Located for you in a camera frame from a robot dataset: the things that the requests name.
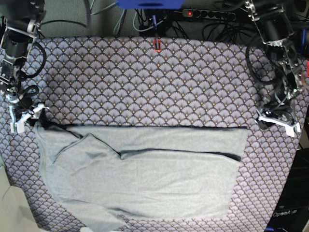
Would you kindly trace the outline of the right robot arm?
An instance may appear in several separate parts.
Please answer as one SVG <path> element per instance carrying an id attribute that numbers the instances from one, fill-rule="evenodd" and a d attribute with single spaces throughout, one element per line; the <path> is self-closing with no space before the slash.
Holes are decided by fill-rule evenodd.
<path id="1" fill-rule="evenodd" d="M 34 123 L 45 108 L 43 103 L 34 105 L 33 97 L 39 88 L 22 87 L 22 82 L 34 78 L 42 71 L 47 55 L 37 42 L 46 11 L 43 0 L 2 0 L 0 2 L 0 49 L 4 57 L 0 62 L 0 93 L 8 101 L 12 133 L 23 133 L 25 124 Z M 42 52 L 43 61 L 34 74 L 26 74 L 23 66 L 33 47 Z"/>

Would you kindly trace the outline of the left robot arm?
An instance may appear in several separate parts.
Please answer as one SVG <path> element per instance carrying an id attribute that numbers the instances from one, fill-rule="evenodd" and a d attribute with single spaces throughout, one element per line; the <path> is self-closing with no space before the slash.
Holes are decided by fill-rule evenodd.
<path id="1" fill-rule="evenodd" d="M 244 3 L 248 16 L 257 32 L 249 41 L 245 58 L 251 76 L 261 85 L 272 85 L 273 95 L 257 108 L 257 123 L 262 130 L 273 125 L 297 132 L 300 125 L 296 120 L 293 100 L 304 90 L 302 69 L 298 61 L 291 23 L 286 15 L 283 0 L 247 0 Z M 261 42 L 264 53 L 274 69 L 275 77 L 262 80 L 250 62 L 250 49 Z"/>

